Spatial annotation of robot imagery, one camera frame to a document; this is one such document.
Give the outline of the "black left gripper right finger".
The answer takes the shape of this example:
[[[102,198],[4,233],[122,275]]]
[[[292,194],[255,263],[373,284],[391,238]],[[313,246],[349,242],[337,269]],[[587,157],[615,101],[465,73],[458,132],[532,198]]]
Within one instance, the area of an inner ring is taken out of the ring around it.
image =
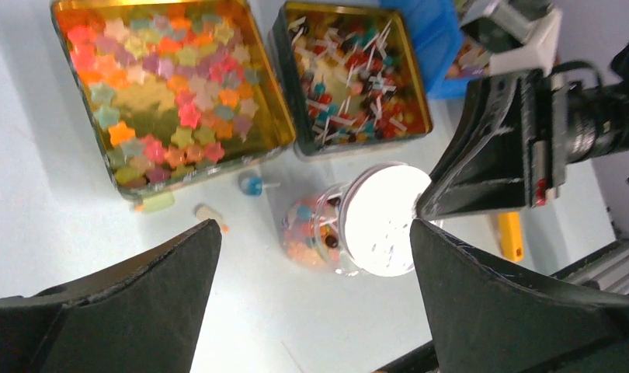
[[[569,284],[427,221],[410,228],[443,372],[629,372],[629,295]]]

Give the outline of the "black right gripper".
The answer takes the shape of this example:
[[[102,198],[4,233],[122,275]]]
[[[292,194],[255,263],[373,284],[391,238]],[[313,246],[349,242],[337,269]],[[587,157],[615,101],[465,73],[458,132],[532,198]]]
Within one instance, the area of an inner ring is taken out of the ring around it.
[[[542,122],[530,155],[544,173],[533,177],[533,206],[565,182],[565,168],[629,151],[629,42],[610,62],[619,82],[607,85],[590,61],[556,64],[539,85]],[[459,124],[416,202],[416,215],[436,220],[515,211],[529,204],[525,126],[530,123],[527,73],[470,82]]]

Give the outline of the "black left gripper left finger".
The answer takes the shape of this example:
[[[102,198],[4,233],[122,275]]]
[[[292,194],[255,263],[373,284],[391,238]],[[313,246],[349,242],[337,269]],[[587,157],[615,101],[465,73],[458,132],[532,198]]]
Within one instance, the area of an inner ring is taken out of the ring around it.
[[[103,270],[0,298],[0,372],[188,372],[221,252],[203,221]]]

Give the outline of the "orange plastic scoop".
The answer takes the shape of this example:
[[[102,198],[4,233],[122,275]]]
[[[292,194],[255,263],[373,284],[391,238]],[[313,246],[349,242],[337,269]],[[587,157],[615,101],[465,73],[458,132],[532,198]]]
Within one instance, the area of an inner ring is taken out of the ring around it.
[[[523,232],[517,212],[498,215],[499,244],[502,256],[512,262],[524,259]]]

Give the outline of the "silver metal jar lid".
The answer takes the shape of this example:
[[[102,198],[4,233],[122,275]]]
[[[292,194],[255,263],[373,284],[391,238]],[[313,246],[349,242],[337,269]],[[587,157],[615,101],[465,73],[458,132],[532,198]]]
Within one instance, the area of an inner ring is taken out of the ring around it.
[[[415,205],[431,184],[423,170],[386,162],[364,171],[342,198],[339,233],[350,260],[378,277],[414,270],[410,229]]]

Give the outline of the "clear plastic jar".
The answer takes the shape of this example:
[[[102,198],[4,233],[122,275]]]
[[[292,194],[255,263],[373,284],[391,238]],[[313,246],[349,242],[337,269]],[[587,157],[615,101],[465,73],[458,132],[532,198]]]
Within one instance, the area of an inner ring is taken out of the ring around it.
[[[342,202],[349,183],[337,183],[296,200],[283,221],[283,247],[295,263],[320,272],[354,277],[363,272],[342,239]]]

